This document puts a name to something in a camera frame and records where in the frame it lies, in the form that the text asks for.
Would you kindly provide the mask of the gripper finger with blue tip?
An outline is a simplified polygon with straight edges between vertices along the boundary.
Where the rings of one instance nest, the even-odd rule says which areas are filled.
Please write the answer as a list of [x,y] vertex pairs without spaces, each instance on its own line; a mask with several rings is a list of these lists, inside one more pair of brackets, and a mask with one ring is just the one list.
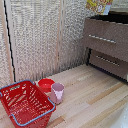
[[103,15],[108,15],[108,13],[110,11],[110,8],[111,8],[111,5],[106,5],[105,9],[104,9],[104,12],[103,12]]

